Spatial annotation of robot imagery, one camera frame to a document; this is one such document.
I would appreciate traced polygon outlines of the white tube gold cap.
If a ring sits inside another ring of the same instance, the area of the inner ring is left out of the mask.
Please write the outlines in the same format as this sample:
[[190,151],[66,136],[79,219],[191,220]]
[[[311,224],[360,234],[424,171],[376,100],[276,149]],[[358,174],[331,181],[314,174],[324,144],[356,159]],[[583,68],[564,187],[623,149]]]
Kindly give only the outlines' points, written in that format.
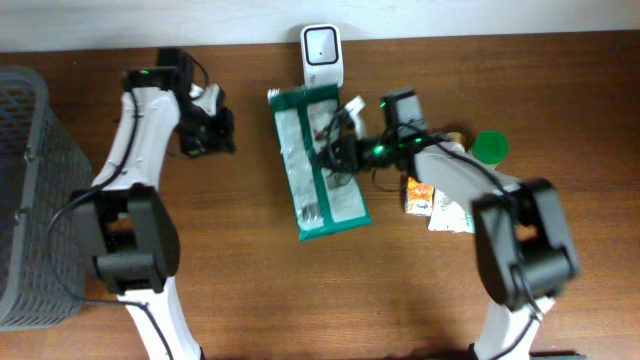
[[434,232],[475,232],[472,217],[439,189],[434,190],[433,209],[427,228]]

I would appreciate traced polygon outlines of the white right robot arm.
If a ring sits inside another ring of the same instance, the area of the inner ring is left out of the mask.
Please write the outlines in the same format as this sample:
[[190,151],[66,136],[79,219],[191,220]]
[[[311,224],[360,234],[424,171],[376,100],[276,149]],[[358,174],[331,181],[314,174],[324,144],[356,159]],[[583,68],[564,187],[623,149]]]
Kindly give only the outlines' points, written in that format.
[[386,128],[368,137],[358,112],[343,106],[327,127],[313,165],[356,174],[395,166],[444,192],[473,217],[478,273],[490,302],[464,359],[529,359],[545,315],[580,264],[555,187],[544,178],[504,175],[431,132],[412,88],[380,98]]

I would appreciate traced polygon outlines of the green 3M gloves package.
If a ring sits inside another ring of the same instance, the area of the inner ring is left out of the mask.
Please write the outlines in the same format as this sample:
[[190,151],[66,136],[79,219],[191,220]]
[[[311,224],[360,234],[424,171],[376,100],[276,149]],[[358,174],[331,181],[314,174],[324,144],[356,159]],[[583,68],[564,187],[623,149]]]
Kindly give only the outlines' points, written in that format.
[[372,223],[353,174],[322,165],[321,150],[338,137],[337,85],[270,89],[267,100],[280,146],[301,242]]

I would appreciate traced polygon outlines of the green lid jar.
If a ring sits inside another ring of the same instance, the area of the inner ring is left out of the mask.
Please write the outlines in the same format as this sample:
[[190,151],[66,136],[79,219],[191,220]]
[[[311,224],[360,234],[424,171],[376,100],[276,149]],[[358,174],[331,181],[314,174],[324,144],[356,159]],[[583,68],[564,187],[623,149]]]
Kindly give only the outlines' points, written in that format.
[[495,168],[505,160],[509,151],[510,143],[503,133],[487,130],[476,136],[470,154],[484,165]]

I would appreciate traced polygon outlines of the orange tissue packet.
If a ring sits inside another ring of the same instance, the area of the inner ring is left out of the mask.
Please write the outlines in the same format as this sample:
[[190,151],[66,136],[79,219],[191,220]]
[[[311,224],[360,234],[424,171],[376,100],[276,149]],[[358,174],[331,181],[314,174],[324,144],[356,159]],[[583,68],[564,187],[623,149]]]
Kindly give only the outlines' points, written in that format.
[[433,211],[434,188],[413,177],[406,182],[404,210],[407,214],[430,217]]

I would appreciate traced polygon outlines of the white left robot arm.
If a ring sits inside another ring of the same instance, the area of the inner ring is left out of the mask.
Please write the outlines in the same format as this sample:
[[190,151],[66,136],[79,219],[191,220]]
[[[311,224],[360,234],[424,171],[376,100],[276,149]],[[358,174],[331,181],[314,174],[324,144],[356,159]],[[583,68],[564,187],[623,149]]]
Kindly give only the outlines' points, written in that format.
[[236,150],[225,92],[196,85],[200,67],[188,52],[162,48],[154,66],[124,74],[107,160],[69,206],[87,271],[114,294],[111,305],[127,309],[151,359],[204,356],[179,300],[179,235],[159,194],[173,136],[189,159]]

